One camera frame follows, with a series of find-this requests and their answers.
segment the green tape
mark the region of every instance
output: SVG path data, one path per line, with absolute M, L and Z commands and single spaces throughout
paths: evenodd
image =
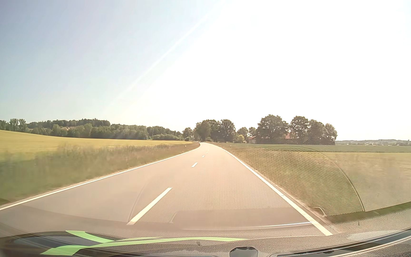
M 220 241 L 220 242 L 233 242 L 240 240 L 247 240 L 245 238 L 227 238 L 227 237 L 179 237 L 179 238 L 165 238 L 165 239 L 151 239 L 142 241 L 112 241 L 102 244 L 97 244 L 94 246 L 61 246 L 57 248 L 51 248 L 45 252 L 43 255 L 56 255 L 56 256 L 72 256 L 81 249 L 86 248 L 96 248 L 96 247 L 118 247 L 118 246 L 130 246 L 130 245 L 141 245 L 141 244 L 153 244 L 153 243 L 165 243 L 165 242 L 175 242 L 184 240 L 210 240 L 210 241 Z
M 110 239 L 106 239 L 106 238 L 102 238 L 102 237 L 97 237 L 97 236 L 94 236 L 94 235 L 90 235 L 90 234 L 88 234 L 88 233 L 85 232 L 85 231 L 66 230 L 66 232 L 68 232 L 68 233 L 70 233 L 70 234 L 72 234 L 72 235 L 74 235 L 74 236 L 82 237 L 82 238 L 85 238 L 85 239 L 88 239 L 88 240 L 91 240 L 91 241 L 95 241 L 95 242 L 98 242 L 98 243 L 110 243 L 110 242 L 113 242 L 113 240 L 110 240 Z

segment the field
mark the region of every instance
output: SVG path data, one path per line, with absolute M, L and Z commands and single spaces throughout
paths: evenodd
M 198 146 L 184 141 L 60 138 L 0 130 L 0 205 Z
M 328 215 L 411 201 L 410 146 L 214 144 Z
M 65 145 L 112 147 L 125 145 L 186 144 L 184 141 L 64 138 L 0 130 L 0 153 L 55 151 Z
M 382 145 L 295 145 L 295 144 L 250 144 L 250 143 L 214 143 L 226 149 L 280 148 L 295 147 L 299 150 L 338 153 L 411 153 L 411 146 Z

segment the white edge line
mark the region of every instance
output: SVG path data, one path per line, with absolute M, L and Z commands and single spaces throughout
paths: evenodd
M 248 170 L 250 170 L 251 172 L 253 172 L 253 174 L 255 174 L 259 179 L 261 179 L 264 183 L 266 183 L 266 185 L 268 185 L 272 190 L 274 190 L 279 196 L 281 196 L 283 198 L 283 200 L 287 201 L 293 208 L 295 208 L 302 216 L 304 216 L 304 218 L 306 218 L 308 221 L 310 221 L 312 223 L 312 225 L 314 225 L 317 229 L 319 229 L 325 236 L 331 236 L 332 233 L 329 232 L 329 230 L 327 230 L 323 225 L 321 225 L 320 223 L 318 223 L 318 221 L 316 221 L 315 219 L 313 219 L 308 213 L 306 213 L 301 207 L 297 206 L 293 201 L 291 201 L 291 199 L 289 199 L 287 196 L 285 196 L 284 194 L 282 194 L 282 192 L 280 192 L 280 190 L 278 190 L 277 188 L 275 188 L 271 183 L 269 183 L 267 180 L 265 180 L 261 175 L 259 175 L 258 173 L 256 173 L 254 170 L 252 170 L 252 168 L 248 167 L 247 164 L 243 163 L 243 161 L 239 160 L 236 156 L 234 156 L 233 154 L 231 154 L 230 152 L 226 151 L 225 149 L 223 149 L 223 151 L 225 151 L 226 153 L 230 154 L 232 157 L 234 157 L 236 160 L 238 160 L 243 166 L 245 166 Z
M 83 185 L 86 185 L 86 184 L 89 184 L 89 183 L 92 183 L 92 182 L 95 182 L 95 181 L 98 181 L 98 180 L 101 180 L 101 179 L 110 178 L 110 177 L 112 177 L 112 176 L 115 176 L 115 175 L 118 175 L 118 174 L 121 174 L 121 173 L 130 172 L 130 171 L 133 171 L 133 170 L 135 170 L 135 169 L 139 169 L 139 168 L 142 168 L 142 167 L 145 167 L 145 166 L 149 166 L 149 165 L 158 163 L 158 162 L 160 162 L 160 161 L 166 161 L 166 160 L 168 160 L 168 159 L 171 159 L 171 158 L 174 158 L 174 157 L 177 157 L 177 156 L 180 156 L 180 155 L 187 154 L 187 153 L 189 153 L 189 152 L 191 152 L 191 151 L 194 151 L 194 150 L 196 150 L 196 149 L 199 149 L 200 147 L 201 147 L 201 144 L 199 144 L 199 147 L 198 147 L 198 148 L 195 148 L 195 149 L 190 150 L 190 151 L 185 152 L 185 153 L 181 153 L 181 154 L 179 154 L 179 155 L 174 155 L 174 156 L 168 157 L 168 158 L 163 159 L 163 160 L 155 161 L 155 162 L 148 163 L 148 164 L 145 164 L 145 165 L 142 165 L 142 166 L 139 166 L 139 167 L 135 167 L 135 168 L 132 168 L 132 169 L 129 169 L 129 170 L 125 170 L 125 171 L 122 171 L 122 172 L 117 172 L 117 173 L 114 173 L 114 174 L 110 174 L 110 175 L 104 176 L 104 177 L 102 177 L 102 178 L 97 178 L 97 179 L 94 179 L 94 180 L 91 180 L 91 181 L 87 181 L 87 182 L 84 182 L 84 183 L 81 183 L 81 184 L 78 184 L 78 185 L 74 185 L 74 186 L 71 186 L 71 187 L 63 188 L 63 189 L 56 190 L 56 191 L 53 191 L 53 192 L 50 192 L 50 193 L 47 193 L 47 194 L 39 195 L 39 196 L 36 196 L 36 197 L 33 197 L 33 198 L 29 198 L 29 199 L 26 199 L 26 200 L 23 200 L 23 201 L 20 201 L 20 202 L 16 202 L 16 203 L 13 203 L 13 204 L 9 204 L 9 205 L 7 205 L 7 206 L 1 207 L 1 208 L 0 208 L 0 211 L 1 211 L 1 210 L 4 210 L 4 209 L 7 209 L 7 208 L 10 208 L 10 207 L 13 207 L 13 206 L 17 206 L 17 205 L 20 205 L 20 204 L 23 204 L 23 203 L 27 203 L 27 202 L 30 202 L 30 201 L 33 201 L 33 200 L 42 198 L 42 197 L 45 197 L 45 196 L 49 196 L 49 195 L 52 195 L 52 194 L 54 194 L 54 193 L 59 193 L 59 192 L 62 192 L 62 191 L 68 190 L 68 189 L 72 189 L 72 188 L 76 188 L 76 187 L 79 187 L 79 186 L 83 186 Z
M 151 203 L 149 203 L 145 208 L 143 208 L 136 216 L 134 216 L 127 225 L 134 225 L 144 214 L 146 214 L 163 196 L 165 196 L 172 188 L 167 188 L 164 190 L 164 192 L 161 193 L 161 195 L 158 195 L 155 200 L 153 200 Z

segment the country road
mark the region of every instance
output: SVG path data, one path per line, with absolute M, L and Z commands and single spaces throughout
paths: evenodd
M 0 209 L 0 237 L 65 230 L 121 237 L 248 239 L 333 232 L 231 154 L 209 143 Z

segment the building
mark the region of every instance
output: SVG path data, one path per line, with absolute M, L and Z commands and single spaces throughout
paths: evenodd
M 248 142 L 248 143 L 256 143 L 256 137 L 253 136 L 253 137 L 247 138 L 247 142 Z

